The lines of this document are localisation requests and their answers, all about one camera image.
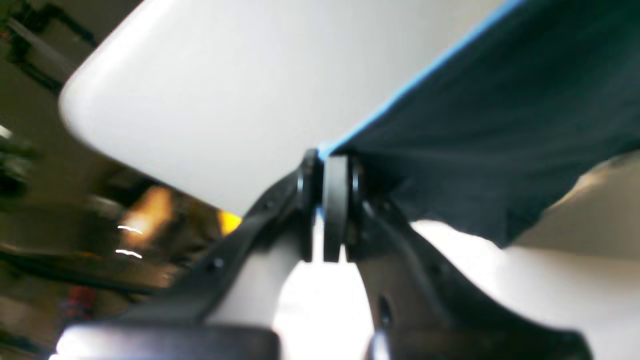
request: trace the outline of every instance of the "blurred background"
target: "blurred background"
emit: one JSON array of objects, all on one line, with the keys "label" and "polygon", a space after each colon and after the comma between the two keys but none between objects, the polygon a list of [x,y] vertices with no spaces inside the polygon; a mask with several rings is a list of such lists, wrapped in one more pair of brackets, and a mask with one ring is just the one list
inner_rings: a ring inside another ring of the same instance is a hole
[{"label": "blurred background", "polygon": [[0,0],[0,359],[144,301],[240,218],[107,159],[58,115],[73,71],[139,0]]}]

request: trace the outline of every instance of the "black plastic bracket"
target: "black plastic bracket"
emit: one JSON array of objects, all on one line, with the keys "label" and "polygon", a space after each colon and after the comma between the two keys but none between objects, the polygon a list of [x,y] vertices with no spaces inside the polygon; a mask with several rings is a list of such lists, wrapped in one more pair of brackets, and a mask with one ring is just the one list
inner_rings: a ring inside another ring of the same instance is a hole
[{"label": "black plastic bracket", "polygon": [[[532,323],[475,287],[413,231],[365,170],[347,156],[330,157],[323,168],[317,152],[307,152],[300,168],[267,190],[240,227],[171,288],[115,321],[72,328],[61,343],[90,332],[116,339],[114,348],[119,343],[121,350],[89,351],[83,359],[164,359],[148,347],[179,347],[172,339],[183,335],[176,331],[201,332],[222,348],[264,345],[255,355],[231,349],[220,352],[227,357],[208,358],[278,359],[273,344],[279,342],[269,330],[276,302],[294,266],[311,259],[314,214],[322,202],[325,261],[337,261],[345,246],[367,291],[376,328],[368,359],[591,359],[579,333]],[[113,336],[120,331],[126,339]],[[229,346],[215,340],[231,333]],[[212,349],[188,343],[195,348],[183,349],[183,359],[200,359]]]}]

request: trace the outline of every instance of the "yellow object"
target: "yellow object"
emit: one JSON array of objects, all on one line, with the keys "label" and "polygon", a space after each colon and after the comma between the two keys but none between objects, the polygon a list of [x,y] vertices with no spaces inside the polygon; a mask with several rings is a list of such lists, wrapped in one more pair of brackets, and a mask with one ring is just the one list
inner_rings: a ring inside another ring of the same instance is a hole
[{"label": "yellow object", "polygon": [[222,230],[222,236],[226,237],[233,230],[240,225],[242,218],[231,213],[227,213],[224,210],[218,212],[218,220],[220,221],[220,229]]}]

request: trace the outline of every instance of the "dark fabric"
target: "dark fabric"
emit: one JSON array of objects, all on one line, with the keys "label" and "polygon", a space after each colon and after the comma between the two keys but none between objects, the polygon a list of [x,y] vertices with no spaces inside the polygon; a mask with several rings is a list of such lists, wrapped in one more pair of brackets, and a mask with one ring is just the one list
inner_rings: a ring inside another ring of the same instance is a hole
[{"label": "dark fabric", "polygon": [[640,1],[511,3],[333,153],[411,220],[499,245],[597,163],[640,147]]}]

